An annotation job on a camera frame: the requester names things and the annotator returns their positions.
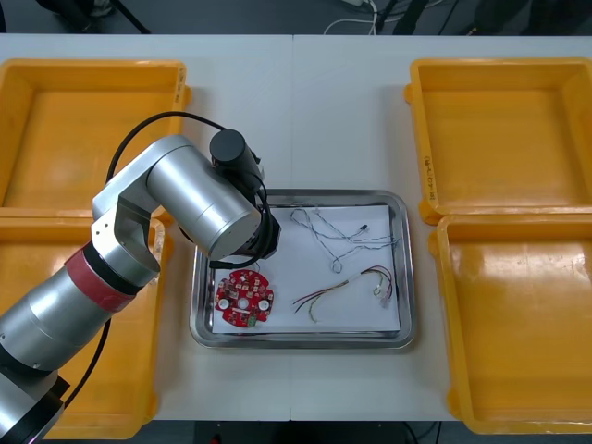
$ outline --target robotic arm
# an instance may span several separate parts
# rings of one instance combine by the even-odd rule
[[[213,261],[244,245],[249,251],[263,243],[258,257],[275,249],[272,234],[259,232],[265,223],[254,204],[263,185],[256,157],[226,129],[211,151],[214,164],[180,135],[150,145],[94,197],[92,240],[0,316],[0,444],[47,433],[69,387],[57,370],[159,273],[147,242],[160,205]]]

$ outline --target table surface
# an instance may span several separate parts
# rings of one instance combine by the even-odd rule
[[[268,188],[381,189],[407,203],[419,328],[393,351],[211,350],[189,331],[193,250],[176,236],[162,313],[157,419],[447,420],[449,372],[402,90],[420,57],[592,56],[592,37],[0,35],[11,57],[167,58],[188,110],[240,130]],[[212,132],[185,133],[207,147]]]

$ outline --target yellow bin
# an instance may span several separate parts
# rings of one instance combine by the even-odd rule
[[[592,212],[592,63],[416,60],[420,213]]]
[[[0,314],[52,276],[91,237],[90,218],[0,218]],[[101,359],[48,438],[131,438],[155,415],[154,370],[162,286],[172,243],[161,222],[150,229],[162,271],[113,317]],[[71,390],[96,351],[97,335],[59,374]]]
[[[144,119],[191,99],[176,61],[9,60],[0,67],[0,216],[92,216],[113,154]],[[118,169],[148,145],[181,133],[156,121]],[[161,216],[164,210],[157,210]]]
[[[450,411],[476,433],[592,433],[592,215],[446,216],[429,246]]]

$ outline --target black end effector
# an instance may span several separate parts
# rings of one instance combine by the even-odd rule
[[[263,183],[261,159],[251,151],[242,134],[234,129],[219,131],[210,142],[210,154],[216,173],[254,205],[255,194]]]
[[[262,212],[255,201],[257,192],[263,186],[263,175],[259,169],[261,159],[251,151],[242,134],[234,129],[219,131],[210,142],[210,155],[216,173],[227,179],[253,206]],[[271,241],[261,257],[266,259],[276,251],[280,226],[272,215],[270,218],[271,227],[262,223],[253,237],[235,254],[255,256],[257,249],[265,243],[263,240],[267,236],[271,236]]]

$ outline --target white paper sheet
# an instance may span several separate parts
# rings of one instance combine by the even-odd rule
[[[329,236],[335,235],[313,213],[306,208],[314,228]],[[222,319],[222,312],[214,310],[214,333],[289,333],[289,332],[329,332],[329,331],[393,331],[399,330],[399,311],[396,295],[390,299],[387,308],[374,295],[373,290],[379,283],[376,274],[364,275],[351,284],[331,291],[314,305],[313,322],[306,304],[297,314],[298,305],[292,303],[298,298],[331,287],[341,281],[359,274],[373,265],[382,265],[393,273],[392,247],[380,250],[359,250],[341,259],[343,270],[336,274],[331,270],[332,258],[315,239],[314,234],[290,220],[293,208],[272,208],[272,213],[281,226],[281,236],[276,253],[267,260],[258,262],[260,273],[270,282],[270,289],[275,293],[271,315],[266,322],[257,322],[253,328],[238,328]],[[368,230],[360,239],[390,236],[389,208],[386,205],[364,207],[321,208],[321,215],[346,235],[355,233],[361,226]],[[304,221],[302,215],[298,220]],[[345,240],[323,241],[339,256],[352,248]],[[231,262],[244,261],[244,257],[229,257]],[[227,270],[216,271],[217,283],[228,278]],[[383,283],[386,290],[387,281]]]

